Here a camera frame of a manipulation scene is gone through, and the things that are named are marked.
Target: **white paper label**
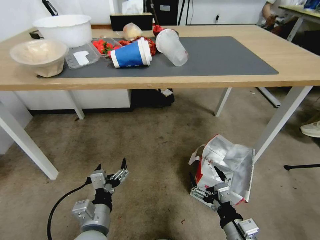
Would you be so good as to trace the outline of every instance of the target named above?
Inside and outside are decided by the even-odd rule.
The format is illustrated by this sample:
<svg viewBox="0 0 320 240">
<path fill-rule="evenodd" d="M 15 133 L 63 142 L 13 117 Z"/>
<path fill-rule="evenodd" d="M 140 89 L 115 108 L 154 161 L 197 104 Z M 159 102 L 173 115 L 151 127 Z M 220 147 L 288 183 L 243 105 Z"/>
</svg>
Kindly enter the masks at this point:
<svg viewBox="0 0 320 240">
<path fill-rule="evenodd" d="M 160 5 L 160 11 L 170 12 L 170 5 Z"/>
<path fill-rule="evenodd" d="M 161 93 L 163 95 L 165 95 L 166 97 L 170 96 L 171 94 L 173 94 L 172 91 L 170 91 L 169 89 L 161 89 Z"/>
<path fill-rule="evenodd" d="M 86 65 L 89 63 L 89 60 L 87 59 L 86 55 L 88 55 L 88 51 L 81 51 L 74 53 L 74 57 L 76 58 L 77 62 L 80 66 Z"/>
</svg>

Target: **white shopping bag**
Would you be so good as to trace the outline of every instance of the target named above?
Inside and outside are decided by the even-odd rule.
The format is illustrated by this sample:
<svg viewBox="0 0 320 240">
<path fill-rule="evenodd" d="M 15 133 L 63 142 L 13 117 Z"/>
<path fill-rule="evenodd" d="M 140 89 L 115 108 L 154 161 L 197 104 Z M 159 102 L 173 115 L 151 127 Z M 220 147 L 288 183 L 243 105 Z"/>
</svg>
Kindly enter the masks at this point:
<svg viewBox="0 0 320 240">
<path fill-rule="evenodd" d="M 203 146 L 202 156 L 196 156 L 198 149 Z M 222 182 L 214 169 L 216 166 L 230 180 L 228 185 L 231 190 L 231 205 L 236 205 L 242 200 L 248 202 L 253 176 L 254 149 L 233 144 L 219 134 L 200 147 L 189 160 L 189 165 L 199 161 L 195 176 L 198 187 L 206 189 Z"/>
</svg>

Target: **clear plastic cup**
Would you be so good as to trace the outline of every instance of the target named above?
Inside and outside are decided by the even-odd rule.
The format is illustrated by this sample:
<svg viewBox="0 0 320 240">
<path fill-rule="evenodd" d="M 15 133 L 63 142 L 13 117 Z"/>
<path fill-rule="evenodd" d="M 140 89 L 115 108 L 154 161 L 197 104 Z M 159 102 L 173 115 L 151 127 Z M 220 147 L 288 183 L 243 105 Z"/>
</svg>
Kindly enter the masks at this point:
<svg viewBox="0 0 320 240">
<path fill-rule="evenodd" d="M 175 66 L 182 66 L 188 60 L 188 52 L 179 41 L 177 33 L 172 29 L 162 30 L 157 35 L 156 47 Z"/>
</svg>

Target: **white cabinet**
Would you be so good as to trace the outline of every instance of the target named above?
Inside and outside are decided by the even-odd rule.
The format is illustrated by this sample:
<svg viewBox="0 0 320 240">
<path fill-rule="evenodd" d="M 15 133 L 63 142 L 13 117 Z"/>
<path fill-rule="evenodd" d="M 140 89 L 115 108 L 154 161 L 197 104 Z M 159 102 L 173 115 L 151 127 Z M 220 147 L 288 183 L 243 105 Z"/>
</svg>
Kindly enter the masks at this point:
<svg viewBox="0 0 320 240">
<path fill-rule="evenodd" d="M 131 91 L 116 90 L 73 90 L 81 108 L 129 108 Z M 30 110 L 73 109 L 65 91 L 16 91 Z"/>
</svg>

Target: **black pole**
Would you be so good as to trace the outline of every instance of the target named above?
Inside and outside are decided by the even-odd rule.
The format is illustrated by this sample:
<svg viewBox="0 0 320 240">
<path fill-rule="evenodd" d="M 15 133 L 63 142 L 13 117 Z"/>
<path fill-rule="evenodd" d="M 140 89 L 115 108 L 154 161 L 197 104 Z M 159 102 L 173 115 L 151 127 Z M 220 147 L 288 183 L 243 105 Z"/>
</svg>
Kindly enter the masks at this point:
<svg viewBox="0 0 320 240">
<path fill-rule="evenodd" d="M 188 0 L 187 16 L 186 16 L 186 25 L 187 25 L 187 21 L 188 21 L 189 4 L 190 4 L 190 0 Z"/>
<path fill-rule="evenodd" d="M 42 3 L 52 16 L 58 16 L 57 10 L 48 0 L 42 0 Z"/>
<path fill-rule="evenodd" d="M 156 10 L 154 9 L 154 5 L 153 5 L 152 0 L 150 0 L 150 6 L 151 6 L 152 11 L 153 11 L 154 21 L 156 22 L 156 25 L 159 25 L 158 18 L 157 18 L 157 15 L 156 15 Z"/>
<path fill-rule="evenodd" d="M 183 0 L 182 6 L 181 6 L 181 11 L 180 11 L 180 17 L 179 17 L 179 21 L 178 21 L 178 26 L 180 26 L 180 21 L 181 21 L 181 17 L 182 17 L 183 7 L 184 7 L 184 4 L 185 4 L 185 3 L 186 3 L 186 0 Z"/>
<path fill-rule="evenodd" d="M 295 166 L 290 166 L 290 165 L 284 165 L 283 166 L 285 170 L 290 170 L 294 168 L 314 168 L 314 167 L 320 167 L 320 164 L 307 164 L 307 165 L 295 165 Z"/>
</svg>

